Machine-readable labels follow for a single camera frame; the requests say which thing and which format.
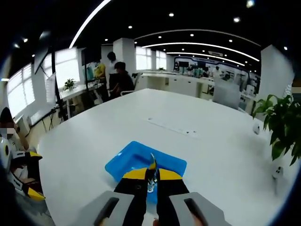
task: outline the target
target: small object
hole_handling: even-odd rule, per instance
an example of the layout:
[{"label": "small object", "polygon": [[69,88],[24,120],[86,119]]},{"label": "small object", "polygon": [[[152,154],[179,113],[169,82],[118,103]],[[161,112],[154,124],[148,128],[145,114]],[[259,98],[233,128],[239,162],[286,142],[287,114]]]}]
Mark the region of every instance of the small object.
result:
[{"label": "small object", "polygon": [[279,179],[281,177],[283,177],[283,167],[279,166],[276,168],[276,170],[273,171],[272,177],[274,179]]},{"label": "small object", "polygon": [[152,163],[149,167],[150,170],[150,178],[148,179],[148,185],[147,185],[147,192],[153,193],[155,185],[157,183],[157,171],[158,171],[158,165],[155,159],[155,156],[153,153],[151,153],[151,160]]},{"label": "small object", "polygon": [[256,133],[257,135],[259,134],[260,132],[260,127],[259,127],[259,124],[258,123],[255,123],[254,126],[253,126],[253,132]]}]

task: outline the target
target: person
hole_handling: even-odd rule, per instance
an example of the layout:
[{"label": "person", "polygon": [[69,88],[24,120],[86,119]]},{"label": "person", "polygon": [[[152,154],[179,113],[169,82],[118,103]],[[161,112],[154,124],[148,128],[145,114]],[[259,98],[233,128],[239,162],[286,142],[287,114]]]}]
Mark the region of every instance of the person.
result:
[{"label": "person", "polygon": [[8,134],[7,139],[11,141],[17,151],[36,152],[34,148],[29,148],[25,136],[20,131],[20,127],[15,124],[8,107],[5,107],[0,115],[0,128],[14,130],[13,133]]},{"label": "person", "polygon": [[108,59],[109,59],[109,61],[110,61],[110,65],[109,65],[109,67],[108,67],[108,72],[109,72],[109,74],[116,74],[117,71],[116,71],[116,69],[115,69],[115,64],[116,64],[117,62],[120,62],[120,60],[117,60],[116,55],[115,55],[114,52],[108,53],[107,57],[108,57]]},{"label": "person", "polygon": [[220,67],[219,66],[216,66],[212,72],[211,72],[211,76],[214,78],[214,79],[218,79],[220,78],[222,74],[222,71],[220,70]]},{"label": "person", "polygon": [[116,55],[114,52],[110,52],[107,55],[108,59],[110,60],[110,65],[108,67],[108,73],[109,73],[109,90],[113,90],[114,87],[117,84],[118,80],[118,73],[115,69],[115,64],[117,62],[120,62],[120,60],[117,60]]},{"label": "person", "polygon": [[135,89],[133,80],[126,71],[126,63],[117,62],[115,64],[115,69],[118,73],[118,79],[115,87],[110,90],[110,99],[119,97],[122,91],[130,91]]},{"label": "person", "polygon": [[94,77],[97,79],[100,79],[100,83],[103,85],[97,89],[97,92],[101,95],[101,98],[103,102],[106,102],[109,100],[108,90],[107,90],[107,79],[105,74],[106,67],[104,63],[101,61],[97,65],[97,67],[94,69]]},{"label": "person", "polygon": [[98,63],[96,68],[93,70],[94,77],[97,79],[103,79],[105,78],[105,65],[101,61]]}]

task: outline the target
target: white table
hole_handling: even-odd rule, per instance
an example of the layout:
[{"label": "white table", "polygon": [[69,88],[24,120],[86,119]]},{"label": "white table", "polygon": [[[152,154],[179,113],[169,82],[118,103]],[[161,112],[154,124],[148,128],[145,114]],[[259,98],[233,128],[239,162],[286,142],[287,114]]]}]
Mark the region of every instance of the white table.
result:
[{"label": "white table", "polygon": [[[148,118],[194,130],[200,138],[154,125]],[[40,141],[40,175],[50,214],[56,226],[68,226],[84,206],[112,191],[116,183],[104,166],[135,140],[186,160],[183,180],[188,189],[222,209],[233,226],[266,226],[280,210],[299,165],[285,169],[289,186],[284,196],[276,197],[263,153],[269,133],[254,134],[254,122],[262,126],[231,108],[151,89],[89,109]],[[286,164],[289,157],[284,156]],[[147,209],[144,226],[154,218],[154,206]]]},{"label": "white table", "polygon": [[[95,89],[101,87],[102,84],[97,84],[97,85],[94,85],[92,83],[90,83],[88,85],[88,88],[89,90],[93,90],[97,99],[101,101],[101,97],[98,95],[97,91]],[[83,94],[84,92],[86,91],[86,85],[83,85],[83,84],[80,84],[80,85],[77,85],[76,87],[74,87],[73,89],[71,90],[64,90],[63,92],[60,92],[60,95],[61,95],[61,99],[63,101],[66,101],[67,103],[67,115],[68,115],[68,119],[71,118],[71,115],[70,115],[70,104],[69,104],[69,99],[73,98],[73,97],[76,97],[80,94]]]}]

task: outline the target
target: white pillar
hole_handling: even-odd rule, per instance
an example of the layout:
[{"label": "white pillar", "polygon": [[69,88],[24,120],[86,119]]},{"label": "white pillar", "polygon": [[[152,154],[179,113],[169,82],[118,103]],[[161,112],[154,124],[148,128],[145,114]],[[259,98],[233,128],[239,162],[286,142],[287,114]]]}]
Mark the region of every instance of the white pillar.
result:
[{"label": "white pillar", "polygon": [[126,63],[126,70],[131,75],[136,72],[136,50],[133,39],[121,38],[113,42],[116,58]]},{"label": "white pillar", "polygon": [[151,69],[157,69],[157,58],[156,58],[156,51],[151,51]]}]

